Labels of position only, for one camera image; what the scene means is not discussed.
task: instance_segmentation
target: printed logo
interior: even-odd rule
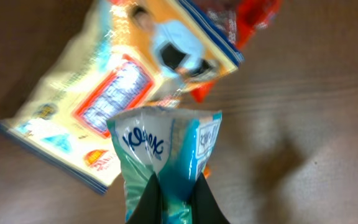
[[[53,147],[60,149],[65,153],[71,152],[71,144],[68,140],[69,134],[59,134],[42,139],[42,141],[52,145]]]
[[[107,150],[93,150],[84,157],[85,164],[96,171],[106,170],[112,164],[113,156]]]
[[[109,137],[106,120],[137,106],[153,86],[139,64],[124,56],[121,67],[113,70],[75,112],[75,117],[93,131]]]
[[[47,103],[38,109],[38,111],[35,113],[35,116],[42,119],[50,119],[56,112],[57,106],[53,103]]]
[[[123,136],[122,140],[124,140],[125,144],[134,152],[135,152],[135,147],[140,146],[143,142],[146,142],[145,150],[147,152],[150,152],[149,147],[151,147],[153,150],[152,155],[156,159],[161,161],[160,155],[164,150],[164,147],[162,146],[164,140],[158,141],[157,137],[153,136],[152,133],[147,134],[146,130],[141,131],[140,128],[134,127],[133,131],[128,134],[128,139],[126,139],[125,136]]]
[[[203,157],[215,145],[221,121],[215,121],[200,127],[198,132],[198,146],[196,158]]]

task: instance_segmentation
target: man in light blue shirt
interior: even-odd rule
[[[182,22],[155,23],[141,6],[134,7],[131,16],[140,29],[150,34],[150,51],[160,64],[163,76],[177,79],[178,83],[202,82],[216,76],[216,62],[203,59],[204,45]]]

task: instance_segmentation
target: wooden surface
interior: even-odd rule
[[[0,0],[0,118],[79,31],[90,0]],[[358,1],[286,0],[205,103],[223,110],[208,180],[232,223],[358,223]],[[104,197],[0,136],[0,223],[123,223]]]

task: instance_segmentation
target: black object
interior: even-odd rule
[[[178,50],[172,43],[165,44],[161,50],[160,50],[162,63],[167,66],[168,68],[171,68],[173,71],[175,71],[184,61],[184,59],[188,58],[189,55],[186,53],[183,53],[182,51]],[[207,70],[212,69],[210,64],[206,60],[201,61],[200,67],[189,71],[190,77],[196,77],[202,73],[204,73]]]
[[[193,224],[230,224],[220,211],[203,174],[190,197]],[[155,174],[151,176],[127,224],[162,224],[162,193]]]

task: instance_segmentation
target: plastic packaging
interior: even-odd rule
[[[216,27],[235,45],[237,39],[236,5],[239,0],[193,0],[193,2],[205,12]]]
[[[191,223],[186,201],[213,151],[221,120],[220,111],[143,107],[108,121],[125,179],[126,220],[155,172],[164,223]]]
[[[120,173],[107,119],[144,105],[174,107],[181,93],[235,71],[241,60],[187,0],[99,0],[29,100],[0,128],[104,193]]]

